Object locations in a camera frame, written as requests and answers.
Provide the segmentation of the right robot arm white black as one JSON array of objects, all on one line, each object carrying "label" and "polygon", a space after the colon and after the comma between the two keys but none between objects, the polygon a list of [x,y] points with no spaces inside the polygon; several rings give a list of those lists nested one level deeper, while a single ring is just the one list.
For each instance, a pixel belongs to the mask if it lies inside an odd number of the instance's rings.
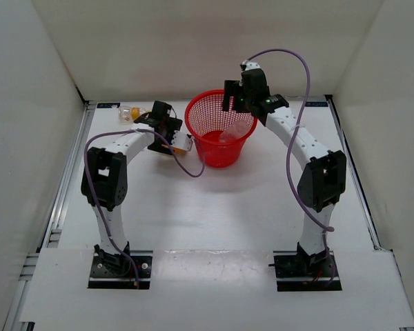
[{"label": "right robot arm white black", "polygon": [[315,274],[328,258],[324,236],[333,231],[331,214],[346,189],[345,154],[328,149],[301,125],[301,114],[294,114],[282,95],[270,93],[266,75],[255,62],[242,65],[239,81],[225,81],[222,110],[251,114],[286,145],[286,169],[291,159],[299,163],[298,183],[288,180],[304,211],[296,267],[303,275]]}]

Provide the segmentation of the orange juice bottle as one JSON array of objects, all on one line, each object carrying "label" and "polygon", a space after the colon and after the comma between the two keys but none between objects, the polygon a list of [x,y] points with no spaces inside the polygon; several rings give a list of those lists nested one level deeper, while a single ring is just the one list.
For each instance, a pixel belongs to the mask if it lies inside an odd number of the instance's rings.
[{"label": "orange juice bottle", "polygon": [[168,147],[165,144],[161,144],[161,147],[163,148],[162,153],[164,153],[164,154],[171,155],[172,153],[174,153],[176,155],[181,155],[181,156],[185,156],[185,155],[188,154],[188,150],[184,150],[184,149],[181,149],[181,148],[176,148],[174,146]]}]

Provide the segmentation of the clear bottle yellow cap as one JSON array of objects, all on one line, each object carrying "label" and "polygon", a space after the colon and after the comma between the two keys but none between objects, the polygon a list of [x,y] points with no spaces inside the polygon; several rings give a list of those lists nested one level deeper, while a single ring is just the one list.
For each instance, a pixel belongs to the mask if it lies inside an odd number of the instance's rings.
[{"label": "clear bottle yellow cap", "polygon": [[118,120],[120,123],[132,123],[140,116],[149,113],[150,110],[140,107],[119,106],[118,107]]}]

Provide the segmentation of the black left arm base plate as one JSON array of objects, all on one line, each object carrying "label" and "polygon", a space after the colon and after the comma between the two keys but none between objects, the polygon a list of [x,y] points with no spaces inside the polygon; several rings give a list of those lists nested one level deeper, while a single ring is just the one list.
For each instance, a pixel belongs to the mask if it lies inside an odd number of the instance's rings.
[{"label": "black left arm base plate", "polygon": [[135,271],[129,262],[127,262],[127,266],[122,266],[119,269],[114,266],[109,266],[97,253],[94,253],[88,278],[88,288],[148,290],[150,288],[152,274],[153,252],[132,251],[130,255],[137,267],[138,279],[136,279]]}]

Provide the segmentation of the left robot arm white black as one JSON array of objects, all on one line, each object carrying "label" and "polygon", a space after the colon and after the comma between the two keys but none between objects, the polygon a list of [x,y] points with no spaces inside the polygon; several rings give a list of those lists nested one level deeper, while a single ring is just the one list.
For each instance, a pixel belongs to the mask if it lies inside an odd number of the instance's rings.
[{"label": "left robot arm white black", "polygon": [[95,212],[101,243],[95,246],[101,263],[114,275],[123,276],[135,268],[124,234],[121,204],[128,191],[128,164],[142,150],[175,155],[175,142],[189,138],[180,132],[182,120],[170,115],[173,107],[155,101],[150,112],[139,115],[131,129],[103,148],[86,147],[81,193]]}]

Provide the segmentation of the red mesh plastic bin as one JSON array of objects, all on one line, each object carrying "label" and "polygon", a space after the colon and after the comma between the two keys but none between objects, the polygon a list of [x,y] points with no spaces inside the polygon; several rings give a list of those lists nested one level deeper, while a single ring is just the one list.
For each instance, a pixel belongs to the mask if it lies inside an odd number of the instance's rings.
[{"label": "red mesh plastic bin", "polygon": [[[257,126],[257,120],[249,113],[238,113],[234,110],[223,111],[223,90],[210,90],[197,95],[186,107],[184,122],[199,144],[199,158],[211,168],[227,168],[234,164],[249,136]],[[235,121],[242,120],[251,128],[240,139],[220,143],[219,135]]]}]

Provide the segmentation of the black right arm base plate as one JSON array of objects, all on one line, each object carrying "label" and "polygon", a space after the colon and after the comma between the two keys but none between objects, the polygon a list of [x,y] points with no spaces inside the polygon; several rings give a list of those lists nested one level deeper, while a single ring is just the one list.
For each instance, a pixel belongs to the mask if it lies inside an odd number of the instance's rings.
[{"label": "black right arm base plate", "polygon": [[273,262],[278,292],[338,292],[342,283],[333,254],[316,265],[306,267],[296,252],[274,251]]}]

